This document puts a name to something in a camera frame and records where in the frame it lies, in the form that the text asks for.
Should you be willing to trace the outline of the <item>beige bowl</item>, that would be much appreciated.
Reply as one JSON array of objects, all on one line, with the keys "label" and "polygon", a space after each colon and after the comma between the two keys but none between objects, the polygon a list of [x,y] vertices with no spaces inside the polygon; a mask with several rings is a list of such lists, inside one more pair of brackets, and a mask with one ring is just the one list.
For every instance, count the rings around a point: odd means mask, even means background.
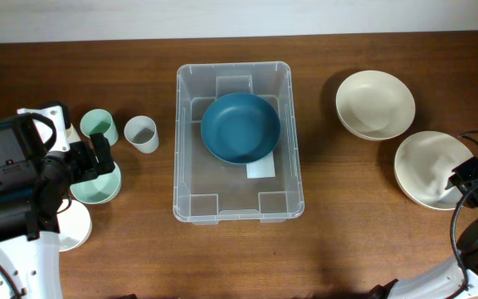
[{"label": "beige bowl", "polygon": [[453,210],[462,193],[449,187],[453,169],[473,154],[455,137],[437,131],[421,131],[398,147],[394,174],[400,189],[415,203],[435,210]]},{"label": "beige bowl", "polygon": [[337,115],[352,134],[365,140],[389,140],[404,133],[416,114],[414,97],[397,77],[383,71],[348,76],[335,96]]}]

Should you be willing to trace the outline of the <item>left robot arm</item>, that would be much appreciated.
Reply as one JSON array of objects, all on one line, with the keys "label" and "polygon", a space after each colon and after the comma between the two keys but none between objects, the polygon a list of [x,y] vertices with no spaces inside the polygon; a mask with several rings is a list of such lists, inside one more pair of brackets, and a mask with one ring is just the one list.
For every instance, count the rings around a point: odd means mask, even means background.
[{"label": "left robot arm", "polygon": [[73,184],[114,171],[110,142],[69,142],[62,103],[0,120],[0,297],[60,298],[58,214]]}]

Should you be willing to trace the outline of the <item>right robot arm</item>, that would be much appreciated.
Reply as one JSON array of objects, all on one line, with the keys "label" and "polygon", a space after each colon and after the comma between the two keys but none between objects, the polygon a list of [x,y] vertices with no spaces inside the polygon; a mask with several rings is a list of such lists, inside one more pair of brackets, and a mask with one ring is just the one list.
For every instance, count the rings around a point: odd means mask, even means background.
[{"label": "right robot arm", "polygon": [[456,236],[456,222],[461,208],[478,208],[478,159],[473,157],[454,168],[447,187],[456,187],[462,194],[451,218],[453,256],[418,277],[377,285],[369,292],[369,298],[478,297],[478,219],[460,237]]}]

